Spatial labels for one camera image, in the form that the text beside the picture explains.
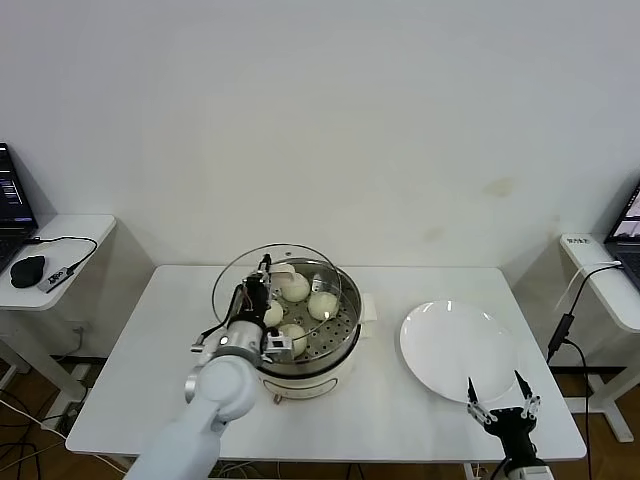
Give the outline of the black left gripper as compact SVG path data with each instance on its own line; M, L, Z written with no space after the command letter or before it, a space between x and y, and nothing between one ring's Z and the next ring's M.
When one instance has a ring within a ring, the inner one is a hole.
M271 268L271 255L264 255L252 276L236 286L225 318L226 327L237 321L246 321L262 330L267 329L264 319L270 309Z

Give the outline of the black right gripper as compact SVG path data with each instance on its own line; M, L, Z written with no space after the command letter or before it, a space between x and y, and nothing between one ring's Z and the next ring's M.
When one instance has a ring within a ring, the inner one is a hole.
M537 425L541 397L533 392L529 383L515 370L515 377L524 398L520 407L486 410L479 401L473 381L468 378L467 412L485 431L497 437L505 457L512 461L534 461L536 451L530 433Z

